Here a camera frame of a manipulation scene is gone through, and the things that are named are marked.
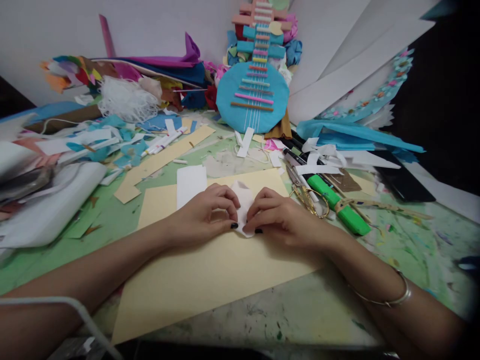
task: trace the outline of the cream paper sheet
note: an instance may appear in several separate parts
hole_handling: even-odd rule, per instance
[[[282,196],[289,194],[276,168],[208,179],[208,185],[231,186],[235,180],[244,182],[254,196],[265,186]],[[139,229],[175,211],[176,187],[146,191]],[[323,260],[317,253],[294,250],[263,235],[245,238],[233,230],[195,248],[172,250],[125,284],[112,343],[147,334],[322,266]]]

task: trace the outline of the left hand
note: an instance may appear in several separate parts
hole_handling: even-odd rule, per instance
[[[194,196],[182,208],[160,220],[167,246],[201,244],[238,227],[237,209],[240,202],[226,185],[214,183]],[[216,209],[224,209],[229,219],[210,222]]]

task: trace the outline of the white marker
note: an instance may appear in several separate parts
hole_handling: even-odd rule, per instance
[[[176,138],[178,138],[180,135],[182,135],[184,132],[186,132],[188,130],[188,128],[186,126],[182,126],[181,128],[179,128],[176,133],[174,133],[173,135],[170,135],[168,134],[168,136],[165,136],[164,139],[166,138],[165,142],[162,142],[162,144],[160,144],[160,146],[155,149],[153,151],[153,154],[158,154],[159,152],[161,152],[163,149],[165,149],[173,140],[175,140]]]
[[[167,135],[164,137],[158,138],[153,145],[151,145],[147,150],[141,153],[141,157],[143,158],[146,155],[150,155],[156,150],[161,144],[163,144],[167,140]]]

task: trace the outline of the white wall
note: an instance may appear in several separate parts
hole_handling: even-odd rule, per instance
[[[202,60],[221,63],[242,0],[7,0],[0,10],[0,76],[35,105],[73,99],[45,81],[41,61],[107,55],[98,14],[108,20],[117,56],[183,56],[185,31]]]

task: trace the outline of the beige cardstock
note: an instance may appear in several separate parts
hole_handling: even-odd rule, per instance
[[[115,197],[123,204],[128,203],[141,194],[135,185],[141,182],[146,177],[149,177],[158,169],[161,169],[172,160],[182,156],[192,147],[208,138],[215,132],[209,126],[200,126],[192,134],[182,138],[178,142],[174,142],[167,146],[165,150],[160,151],[156,155],[150,155],[146,161],[143,161],[140,166],[134,167],[126,173],[125,179],[115,192]]]
[[[276,168],[208,179],[208,185],[231,186],[235,180],[244,182],[254,196],[265,186],[282,196],[289,194]],[[176,197],[176,185],[147,189],[138,228],[172,214]],[[264,235],[245,238],[233,230],[194,248],[171,250],[125,284],[112,342],[134,339],[322,266],[318,253],[288,247]]]

